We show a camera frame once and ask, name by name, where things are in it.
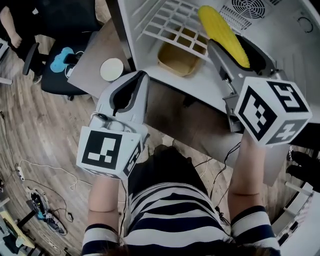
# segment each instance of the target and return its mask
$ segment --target air vent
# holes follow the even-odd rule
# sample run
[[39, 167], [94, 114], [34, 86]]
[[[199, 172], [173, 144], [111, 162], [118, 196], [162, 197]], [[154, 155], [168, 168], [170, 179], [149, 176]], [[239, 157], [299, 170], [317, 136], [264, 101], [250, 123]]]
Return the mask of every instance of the air vent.
[[266, 7], [262, 0], [232, 0], [232, 6], [245, 18], [261, 19], [265, 17]]
[[269, 0], [271, 4], [273, 4], [274, 6], [276, 6], [277, 4], [279, 4], [282, 0]]
[[220, 10], [220, 14], [231, 28], [238, 31], [246, 30], [251, 26], [250, 21], [225, 5]]

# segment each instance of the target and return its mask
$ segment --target chair backrest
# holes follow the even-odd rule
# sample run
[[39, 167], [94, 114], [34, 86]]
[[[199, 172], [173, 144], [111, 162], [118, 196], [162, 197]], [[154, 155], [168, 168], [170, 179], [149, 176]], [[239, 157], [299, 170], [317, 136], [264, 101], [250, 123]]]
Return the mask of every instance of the chair backrest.
[[98, 31], [95, 0], [34, 0], [44, 22], [44, 34], [57, 38], [81, 32]]

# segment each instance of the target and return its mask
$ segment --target chair seat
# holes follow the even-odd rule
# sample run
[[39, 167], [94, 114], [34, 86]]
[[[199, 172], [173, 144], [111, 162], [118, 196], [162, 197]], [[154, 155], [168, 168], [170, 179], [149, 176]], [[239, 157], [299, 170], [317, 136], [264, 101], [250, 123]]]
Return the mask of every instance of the chair seat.
[[53, 44], [49, 55], [47, 57], [44, 71], [42, 73], [41, 89], [47, 93], [59, 94], [59, 95], [84, 95], [85, 91], [68, 83], [68, 78], [65, 75], [65, 71], [54, 73], [50, 69], [51, 63], [55, 60], [55, 57], [61, 53], [65, 47], [70, 47], [76, 54], [79, 51], [85, 51], [90, 40], [92, 32], [84, 32], [76, 35], [70, 35], [69, 37], [60, 38]]

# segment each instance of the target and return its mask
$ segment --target white lid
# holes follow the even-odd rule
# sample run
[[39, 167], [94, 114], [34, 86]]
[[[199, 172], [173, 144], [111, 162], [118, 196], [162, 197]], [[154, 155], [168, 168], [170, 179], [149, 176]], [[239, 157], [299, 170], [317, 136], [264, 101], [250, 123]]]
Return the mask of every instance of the white lid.
[[102, 63], [100, 68], [101, 77], [112, 82], [118, 79], [124, 71], [124, 64], [118, 58], [109, 58], [104, 63]]

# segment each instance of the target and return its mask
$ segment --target striped shirt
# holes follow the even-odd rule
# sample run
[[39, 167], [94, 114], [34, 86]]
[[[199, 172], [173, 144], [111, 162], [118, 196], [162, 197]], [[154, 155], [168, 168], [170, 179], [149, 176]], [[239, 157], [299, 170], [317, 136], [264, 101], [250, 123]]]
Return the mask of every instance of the striped shirt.
[[[161, 183], [129, 197], [123, 242], [132, 255], [212, 255], [221, 240], [234, 238], [243, 245], [280, 247], [263, 206], [251, 207], [231, 222], [231, 236], [220, 224], [209, 197], [183, 183]], [[109, 226], [94, 224], [85, 231], [82, 255], [105, 254], [119, 246], [118, 234]]]

